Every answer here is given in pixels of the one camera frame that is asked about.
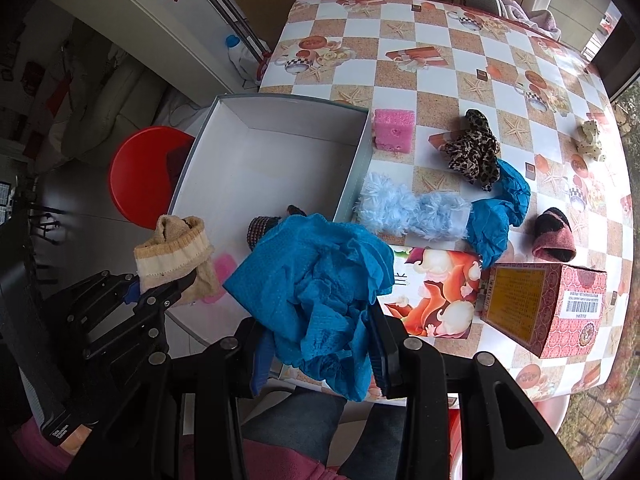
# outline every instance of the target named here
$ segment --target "beige sock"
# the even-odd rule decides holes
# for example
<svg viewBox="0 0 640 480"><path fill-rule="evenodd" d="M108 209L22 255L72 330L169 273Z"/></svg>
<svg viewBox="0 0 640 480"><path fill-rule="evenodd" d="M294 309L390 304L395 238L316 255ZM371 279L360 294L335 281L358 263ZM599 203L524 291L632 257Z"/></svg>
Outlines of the beige sock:
<svg viewBox="0 0 640 480"><path fill-rule="evenodd" d="M191 303L217 294L220 282L209 262L212 252L213 247L204 231L202 219L162 215L153 236L133 250L140 277L140 291L146 292L155 286L183 278L197 269L195 282L175 304Z"/></svg>

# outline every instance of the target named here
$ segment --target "white bottle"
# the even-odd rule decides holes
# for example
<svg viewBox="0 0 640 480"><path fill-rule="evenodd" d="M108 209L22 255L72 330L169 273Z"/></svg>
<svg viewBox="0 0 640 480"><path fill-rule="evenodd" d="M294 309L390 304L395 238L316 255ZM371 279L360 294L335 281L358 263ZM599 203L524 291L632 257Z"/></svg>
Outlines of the white bottle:
<svg viewBox="0 0 640 480"><path fill-rule="evenodd" d="M238 70L240 77L245 81L251 81L252 83L258 83L258 61L249 52L240 38L231 34L226 37L226 47L229 52L229 59Z"/></svg>

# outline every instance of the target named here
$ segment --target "person's leg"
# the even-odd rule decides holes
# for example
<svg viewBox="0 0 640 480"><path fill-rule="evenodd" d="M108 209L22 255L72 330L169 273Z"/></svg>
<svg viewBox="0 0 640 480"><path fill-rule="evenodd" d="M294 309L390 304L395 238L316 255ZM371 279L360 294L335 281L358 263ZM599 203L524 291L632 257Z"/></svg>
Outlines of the person's leg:
<svg viewBox="0 0 640 480"><path fill-rule="evenodd" d="M338 473L351 480L395 480L405 413L404 406L374 404L362 436Z"/></svg>
<svg viewBox="0 0 640 480"><path fill-rule="evenodd" d="M242 437L288 447L326 465L346 402L344 397L297 387L285 400L247 421Z"/></svg>

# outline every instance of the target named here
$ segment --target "cardboard box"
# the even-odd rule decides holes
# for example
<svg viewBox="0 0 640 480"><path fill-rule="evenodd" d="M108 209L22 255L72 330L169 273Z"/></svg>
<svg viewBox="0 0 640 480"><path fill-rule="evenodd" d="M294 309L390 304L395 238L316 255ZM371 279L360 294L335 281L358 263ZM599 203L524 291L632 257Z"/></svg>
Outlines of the cardboard box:
<svg viewBox="0 0 640 480"><path fill-rule="evenodd" d="M379 296L382 311L410 335L466 339L480 283L477 254L391 246L396 282Z"/></svg>
<svg viewBox="0 0 640 480"><path fill-rule="evenodd" d="M600 327L607 273L566 264L495 264L482 318L540 358L584 355Z"/></svg>

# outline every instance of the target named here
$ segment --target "checkered tablecloth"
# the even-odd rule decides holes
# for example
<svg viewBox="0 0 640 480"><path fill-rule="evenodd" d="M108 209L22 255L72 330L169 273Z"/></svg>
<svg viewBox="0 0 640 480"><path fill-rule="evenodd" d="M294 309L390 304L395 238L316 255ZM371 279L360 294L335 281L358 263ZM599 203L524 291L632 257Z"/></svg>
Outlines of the checkered tablecloth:
<svg viewBox="0 0 640 480"><path fill-rule="evenodd" d="M631 196L620 134L597 70L548 38L470 9L425 0L300 0L264 75L261 92L293 93L367 108L416 112L411 153L376 151L369 171L414 192L486 198L451 171L438 147L480 110L500 141L501 157L531 187L524 224L511 228L502 261L532 262L532 221L549 207L566 212L575 237L573 265L605 269L606 307L586 356L540 360L474 319L465 340L427 338L441 352L491 351L515 377L540 375L534 400L603 383L616 354L633 258ZM577 154L579 125L596 120L605 162ZM424 246L418 237L389 243ZM468 249L464 242L438 248ZM283 377L315 389L325 384L286 367ZM370 399L379 397L372 385Z"/></svg>

